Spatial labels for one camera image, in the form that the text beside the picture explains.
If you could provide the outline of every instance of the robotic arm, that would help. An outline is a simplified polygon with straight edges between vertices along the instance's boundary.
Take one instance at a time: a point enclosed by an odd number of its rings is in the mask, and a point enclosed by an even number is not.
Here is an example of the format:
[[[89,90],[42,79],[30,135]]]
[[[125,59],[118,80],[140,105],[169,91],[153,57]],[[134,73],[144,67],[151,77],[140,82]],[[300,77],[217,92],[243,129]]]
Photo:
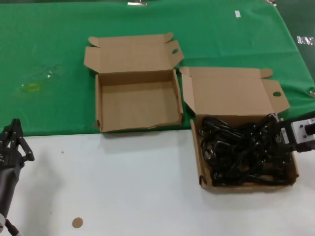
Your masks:
[[[25,156],[18,151],[18,146],[21,146]],[[10,226],[9,222],[6,223],[6,217],[20,171],[26,161],[34,161],[34,155],[23,138],[20,120],[13,119],[0,133],[0,233],[4,226]]]

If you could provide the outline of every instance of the stain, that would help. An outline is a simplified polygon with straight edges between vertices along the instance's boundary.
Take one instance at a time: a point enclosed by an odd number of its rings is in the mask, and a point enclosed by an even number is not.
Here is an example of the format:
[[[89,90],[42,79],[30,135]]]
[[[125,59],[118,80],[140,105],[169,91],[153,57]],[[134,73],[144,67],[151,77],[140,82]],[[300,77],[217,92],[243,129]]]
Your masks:
[[[39,83],[30,83],[25,86],[25,90],[27,92],[38,92],[40,91],[40,84]]]
[[[22,92],[36,93],[42,91],[46,85],[49,85],[53,80],[52,78],[59,78],[58,74],[61,72],[61,65],[54,66],[40,66],[34,70],[33,73],[23,75],[23,80],[29,82],[24,83],[20,87]]]
[[[82,225],[83,225],[83,220],[80,217],[77,217],[72,221],[72,226],[76,229],[80,228]]]

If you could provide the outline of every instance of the cardboard box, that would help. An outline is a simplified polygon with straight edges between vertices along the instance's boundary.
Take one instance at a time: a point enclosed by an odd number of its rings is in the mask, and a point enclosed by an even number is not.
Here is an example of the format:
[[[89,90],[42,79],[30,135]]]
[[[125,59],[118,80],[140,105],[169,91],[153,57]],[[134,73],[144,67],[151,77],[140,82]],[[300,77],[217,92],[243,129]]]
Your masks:
[[[199,184],[202,188],[234,190],[279,189],[282,186],[245,183],[241,186],[214,187],[210,167],[201,153],[197,129],[207,115],[217,116],[231,125],[257,122],[270,113],[279,113],[290,107],[278,81],[268,80],[271,69],[181,67],[184,100],[195,112],[191,120]],[[294,156],[287,168],[289,185],[295,183],[298,171]]]
[[[84,65],[96,71],[96,120],[101,132],[182,123],[174,67],[184,58],[173,33],[89,37]]]

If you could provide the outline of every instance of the cardboard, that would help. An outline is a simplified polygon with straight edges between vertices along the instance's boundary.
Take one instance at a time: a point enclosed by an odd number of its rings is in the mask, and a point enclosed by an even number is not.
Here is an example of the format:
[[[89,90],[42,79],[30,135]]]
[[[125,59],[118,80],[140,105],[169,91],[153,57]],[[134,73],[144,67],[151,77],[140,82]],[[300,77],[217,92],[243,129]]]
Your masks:
[[[96,120],[101,132],[182,123],[174,67],[184,58],[173,33],[90,37],[84,65],[98,72]]]
[[[214,187],[210,167],[201,153],[197,129],[207,115],[217,116],[231,125],[257,122],[270,113],[287,110],[290,105],[277,81],[268,80],[270,69],[181,67],[183,95],[186,104],[195,112],[191,120],[195,147],[198,180],[202,188],[232,190],[273,190],[286,186],[270,186],[248,183],[241,186]],[[288,166],[290,185],[298,177],[294,155]]]

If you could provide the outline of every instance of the black cable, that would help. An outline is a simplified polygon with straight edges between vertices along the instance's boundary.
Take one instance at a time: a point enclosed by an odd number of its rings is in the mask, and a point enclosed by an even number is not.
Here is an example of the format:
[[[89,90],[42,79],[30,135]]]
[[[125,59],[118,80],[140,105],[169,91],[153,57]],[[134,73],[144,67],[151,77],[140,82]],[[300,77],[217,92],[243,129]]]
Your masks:
[[[290,153],[277,149],[270,128],[277,122],[270,114],[258,123],[232,127],[226,122],[206,116],[199,127],[201,149],[211,167],[213,186],[288,184],[286,167]]]

